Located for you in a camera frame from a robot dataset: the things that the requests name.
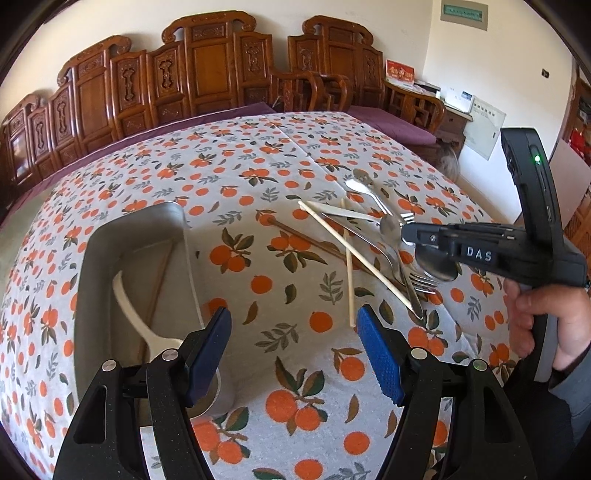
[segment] cutlery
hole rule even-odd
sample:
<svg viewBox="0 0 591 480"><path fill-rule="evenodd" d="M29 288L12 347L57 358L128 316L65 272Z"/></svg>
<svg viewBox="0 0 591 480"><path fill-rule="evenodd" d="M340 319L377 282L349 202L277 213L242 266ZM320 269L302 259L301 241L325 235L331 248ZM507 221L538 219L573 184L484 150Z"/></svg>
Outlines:
<svg viewBox="0 0 591 480"><path fill-rule="evenodd" d="M347 206L346 199L340 200L341 207ZM344 239L349 240L350 232L343 232ZM355 312L355 285L353 285L353 255L347 249L345 249L345 264L347 266L347 300L349 301L349 326L355 328L357 315Z"/></svg>
<svg viewBox="0 0 591 480"><path fill-rule="evenodd" d="M454 281L457 278L456 263L435 247L417 244L414 258L425 273L433 278L441 281Z"/></svg>
<svg viewBox="0 0 591 480"><path fill-rule="evenodd" d="M133 326L136 332L145 340L148 344L148 351L150 353L150 361L156 358L165 350L169 348L178 349L183 343L178 338L164 338L156 335L148 326L144 323L138 313L135 311L134 306L129 301L125 289L123 287L123 272L117 273L113 279L113 293L119 307L123 314L127 317L130 324Z"/></svg>
<svg viewBox="0 0 591 480"><path fill-rule="evenodd" d="M378 204L380 210L382 210L386 215L395 216L398 219L398 221L400 221L403 225L405 223L410 223L414 221L414 214L412 214L412 220L409 221L408 219L403 219L402 216L396 210L392 210L388 206L388 202L386 201L384 196L374 188L375 185L370 176L363 170L360 170L359 168L354 169L353 178L345 180L345 185L347 185L348 188L356 191L357 193L369 195L371 198L374 199L375 203Z"/></svg>
<svg viewBox="0 0 591 480"><path fill-rule="evenodd" d="M316 248L322 250L323 252L326 252L329 255L332 255L333 257L339 258L343 262L346 262L346 255L343 255L338 249L334 249L332 247L333 244L330 244L328 242L320 242L320 241L318 241L318 240L316 240L304 233L301 233L298 230L296 230L284 223L281 223L280 221L275 220L275 219L269 219L269 223L272 223L273 225L280 228L281 230L286 231L287 233L291 233L292 235L298 236L301 239L306 240L307 242L311 243L312 245L314 245ZM357 258L353 258L353 265L355 265L356 268L363 270L365 273L367 273L369 275L373 275L373 272L370 269L368 269L363 263L361 263ZM437 291L437 281L434 281L430 278L425 278L425 277L421 277L419 275L416 275L416 277L413 277L413 282L415 285L417 285L417 290L421 291L423 293L434 294Z"/></svg>
<svg viewBox="0 0 591 480"><path fill-rule="evenodd" d="M322 215L326 218L330 218L328 217L325 213L322 213ZM343 227L345 230L353 233L354 235L358 236L361 240L363 240L364 242L366 242L367 244L371 245L372 247L374 247L378 252L380 252L388 261L388 264L390 266L390 270L392 271L392 277L393 278L398 278L399 274L397 274L397 272L400 272L400 260L398 258L393 257L392 255L390 255L390 253L385 250L383 247L380 246L379 243L370 240L367 236L365 236L363 233L359 232L358 230L354 229L352 226L347 225L345 222L340 222L338 220L335 220L334 218L331 218L331 220L340 225L341 227ZM416 288L416 290L423 292L423 293L435 293L436 287L437 287L437 283L433 282L432 280L425 278L425 277L421 277L419 275L416 274L412 274L411 273L411 282L413 284L413 286Z"/></svg>
<svg viewBox="0 0 591 480"><path fill-rule="evenodd" d="M413 283L408 275L406 268L402 264L402 258L400 258L400 252L398 251L398 244L402 239L402 229L400 223L391 216L385 215L379 221L379 232L387 245L391 246L396 252L398 257L400 273L402 274L403 283L406 285L408 297L410 303L413 306L413 313L421 320L425 317L425 310L421 305L421 301L418 299L417 292L413 287Z"/></svg>
<svg viewBox="0 0 591 480"><path fill-rule="evenodd" d="M382 200L381 195L378 195L371 186L366 185L357 178L345 180L345 185L347 185L348 188L354 192L361 193L363 195L369 195L374 199L375 203L378 204L379 209L382 210L386 215L394 215L392 210Z"/></svg>
<svg viewBox="0 0 591 480"><path fill-rule="evenodd" d="M307 202L316 212L327 213L328 215L336 215L339 217L347 217L347 218L358 218L360 220L368 220L370 222L379 222L379 218L376 218L372 215L368 215L367 213L359 213L355 212L354 210L347 210L344 208L333 207L332 205L327 205L325 203L320 202ZM414 213L403 213L401 217L404 219L405 223L413 223L414 222Z"/></svg>
<svg viewBox="0 0 591 480"><path fill-rule="evenodd" d="M305 210L306 212L308 212L308 214L314 219L316 220L319 224L322 225L322 227L324 227L324 229L330 233L332 236L334 236L334 238L337 240L337 242L339 242L341 245L343 245L347 250L349 250L364 266L365 268L367 268L371 273L373 273L376 277L378 277L378 280L380 282L382 282L386 288L391 291L394 295L396 295L396 298L398 300L400 300L402 302L402 304L408 308L409 310L412 311L413 307L410 304L410 301L404 296L404 294L397 289L394 285L392 285L392 282L389 281L389 279L387 279L383 273L380 272L380 270L378 270L377 268L375 268L367 258L365 258L361 253L359 253L359 251L353 246L351 245L347 240L345 240L334 228L332 228L327 222L326 220L324 220L319 214L318 212L316 212L316 210L314 210L309 204L308 202L304 202L303 200L298 200L298 205L300 206L300 208L302 210Z"/></svg>

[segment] screw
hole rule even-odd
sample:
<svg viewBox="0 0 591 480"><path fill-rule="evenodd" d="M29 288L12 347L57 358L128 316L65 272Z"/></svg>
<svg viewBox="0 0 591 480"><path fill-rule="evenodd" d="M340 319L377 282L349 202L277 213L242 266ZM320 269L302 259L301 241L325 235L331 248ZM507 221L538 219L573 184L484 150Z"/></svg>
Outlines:
<svg viewBox="0 0 591 480"><path fill-rule="evenodd" d="M103 372L110 372L117 366L117 362L115 360L107 360L103 364Z"/></svg>
<svg viewBox="0 0 591 480"><path fill-rule="evenodd" d="M410 350L410 354L417 360L425 360L427 358L427 352L422 348L413 348Z"/></svg>
<svg viewBox="0 0 591 480"><path fill-rule="evenodd" d="M169 348L168 350L165 350L164 352L162 352L162 358L163 360L170 362L172 360L175 360L178 357L178 351L175 350L174 348Z"/></svg>
<svg viewBox="0 0 591 480"><path fill-rule="evenodd" d="M472 366L476 368L479 372L484 372L488 368L486 362L484 360L480 360L479 358L472 362Z"/></svg>

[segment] purple cushion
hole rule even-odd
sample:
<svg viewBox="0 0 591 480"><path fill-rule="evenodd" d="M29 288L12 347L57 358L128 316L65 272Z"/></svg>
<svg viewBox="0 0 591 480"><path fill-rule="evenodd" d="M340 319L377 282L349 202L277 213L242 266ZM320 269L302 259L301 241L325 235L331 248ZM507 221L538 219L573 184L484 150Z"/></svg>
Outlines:
<svg viewBox="0 0 591 480"><path fill-rule="evenodd" d="M434 145L437 141L435 135L379 108L353 105L347 113L402 145Z"/></svg>

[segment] chopstick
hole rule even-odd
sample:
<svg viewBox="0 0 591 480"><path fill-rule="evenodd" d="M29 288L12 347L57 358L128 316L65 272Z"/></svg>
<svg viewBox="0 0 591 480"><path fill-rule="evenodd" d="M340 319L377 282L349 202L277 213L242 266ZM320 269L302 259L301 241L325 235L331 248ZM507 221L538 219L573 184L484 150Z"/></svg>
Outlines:
<svg viewBox="0 0 591 480"><path fill-rule="evenodd" d="M346 200L345 198L341 198L340 205L342 208L346 207ZM345 230L344 232L345 240L349 240L351 234L349 231ZM355 328L356 318L355 318L355 287L353 286L353 257L351 256L351 252L348 249L345 249L345 257L347 259L347 294L349 300L349 326L351 328Z"/></svg>
<svg viewBox="0 0 591 480"><path fill-rule="evenodd" d="M371 273L373 273L376 277L378 277L379 281L381 281L384 285L386 285L386 287L389 291L391 291L392 293L394 293L394 295L396 295L398 300L400 300L406 308L408 308L410 311L413 310L413 306L411 305L409 299L407 299L399 289L397 289L394 285L392 285L392 282L390 282L383 275L383 273L380 272L380 270L378 270L371 263L369 263L367 258L365 258L362 254L360 254L353 245L348 243L347 240L345 240L342 236L340 236L340 234L334 228L332 228L323 218L321 218L320 215L318 215L318 213L316 213L316 211L314 211L314 209L312 207L310 207L306 202L303 202L302 200L298 201L298 205L300 205L300 208L302 210L305 210L310 215L312 215L314 220L316 220L319 224L321 224L328 231L328 233L330 233L332 236L334 236L347 250L350 250L351 253L354 256L356 256L357 259L363 265L365 265L365 267L367 267L367 269Z"/></svg>
<svg viewBox="0 0 591 480"><path fill-rule="evenodd" d="M307 242L311 243L312 245L314 245L316 248L321 249L322 251L332 255L333 257L336 258L340 258L343 262L347 262L347 257L345 254L342 254L338 249L333 249L331 247L327 247L326 245L322 244L321 242L319 242L318 240L313 239L310 236L307 236L305 233L301 233L298 230L293 229L292 227L281 223L278 220L275 220L273 217L269 218L267 220L269 223L272 223L273 225L275 225L276 227L279 227L281 230L285 230L287 233L291 233L292 235L298 236L303 240L306 240ZM359 262L359 260L357 260L356 258L353 259L353 264L355 265L356 268L363 270L364 272L372 275L371 271L369 269L367 269L365 267L365 265L363 265L362 263Z"/></svg>

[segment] carved wooden chair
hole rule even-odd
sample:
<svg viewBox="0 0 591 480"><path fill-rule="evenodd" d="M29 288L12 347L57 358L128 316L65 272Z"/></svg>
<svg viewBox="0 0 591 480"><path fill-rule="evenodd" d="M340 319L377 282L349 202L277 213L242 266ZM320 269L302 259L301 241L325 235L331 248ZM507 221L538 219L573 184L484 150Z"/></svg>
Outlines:
<svg viewBox="0 0 591 480"><path fill-rule="evenodd" d="M257 102L330 109L320 76L278 72L271 35L255 27L241 11L191 15L165 28L155 51L113 35L73 56L54 95L26 96L0 124L2 188L18 196L108 144L202 113Z"/></svg>
<svg viewBox="0 0 591 480"><path fill-rule="evenodd" d="M430 133L437 130L445 115L443 102L387 82L382 52L372 47L374 37L363 25L317 15L304 21L302 32L288 37L293 72L319 72L333 76L330 80L346 76L353 105L381 108Z"/></svg>

